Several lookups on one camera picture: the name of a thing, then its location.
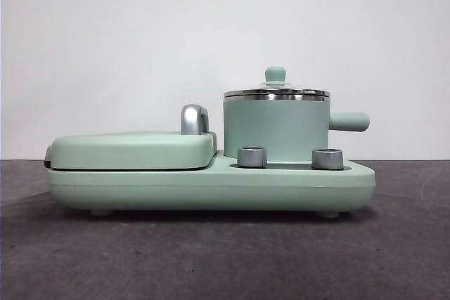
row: lid knob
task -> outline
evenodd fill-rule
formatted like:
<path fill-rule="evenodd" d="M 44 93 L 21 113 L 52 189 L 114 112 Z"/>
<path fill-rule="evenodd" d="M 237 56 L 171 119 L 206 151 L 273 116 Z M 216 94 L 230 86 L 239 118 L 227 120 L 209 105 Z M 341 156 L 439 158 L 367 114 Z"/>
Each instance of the lid knob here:
<path fill-rule="evenodd" d="M 266 69 L 266 82 L 284 82 L 286 70 L 283 67 L 268 67 Z"/>

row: silver handle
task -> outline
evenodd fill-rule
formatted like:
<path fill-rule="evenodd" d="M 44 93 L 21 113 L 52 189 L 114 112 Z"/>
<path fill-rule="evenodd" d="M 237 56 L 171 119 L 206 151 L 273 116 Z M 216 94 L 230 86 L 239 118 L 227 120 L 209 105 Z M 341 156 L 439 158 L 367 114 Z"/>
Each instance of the silver handle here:
<path fill-rule="evenodd" d="M 181 111 L 181 135 L 201 135 L 210 130 L 208 111 L 201 105 L 185 105 Z"/>

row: pot handle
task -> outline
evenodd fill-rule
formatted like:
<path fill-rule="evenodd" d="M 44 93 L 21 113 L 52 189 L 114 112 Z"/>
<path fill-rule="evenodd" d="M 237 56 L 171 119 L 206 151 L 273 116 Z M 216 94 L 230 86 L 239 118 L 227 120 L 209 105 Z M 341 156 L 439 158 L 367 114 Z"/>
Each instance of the pot handle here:
<path fill-rule="evenodd" d="M 371 123 L 363 112 L 332 112 L 330 130 L 365 131 Z"/>

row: appliance foot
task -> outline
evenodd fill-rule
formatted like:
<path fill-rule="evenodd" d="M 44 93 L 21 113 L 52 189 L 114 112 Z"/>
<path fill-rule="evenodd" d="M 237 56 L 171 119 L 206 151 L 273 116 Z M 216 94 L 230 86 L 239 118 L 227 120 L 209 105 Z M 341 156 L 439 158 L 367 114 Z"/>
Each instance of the appliance foot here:
<path fill-rule="evenodd" d="M 103 217 L 113 214 L 113 210 L 91 210 L 91 216 Z"/>
<path fill-rule="evenodd" d="M 337 218 L 339 217 L 338 211 L 317 211 L 316 215 L 322 218 Z"/>

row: stainless steel rim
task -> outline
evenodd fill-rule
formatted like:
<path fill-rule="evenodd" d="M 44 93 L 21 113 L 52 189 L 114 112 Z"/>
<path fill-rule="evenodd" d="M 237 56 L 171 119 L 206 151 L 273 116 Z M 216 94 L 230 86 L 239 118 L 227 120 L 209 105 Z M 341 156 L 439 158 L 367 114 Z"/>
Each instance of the stainless steel rim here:
<path fill-rule="evenodd" d="M 226 96 L 224 102 L 232 100 L 302 100 L 302 101 L 320 101 L 328 102 L 328 96 L 318 95 L 298 95 L 298 94 L 263 94 L 263 95 L 241 95 Z"/>
<path fill-rule="evenodd" d="M 227 91 L 224 94 L 225 98 L 231 96 L 254 96 L 254 95 L 306 95 L 306 96 L 326 96 L 330 97 L 327 91 L 319 91 L 316 89 L 289 89 L 289 88 L 263 88 L 263 89 L 245 89 L 240 91 Z"/>

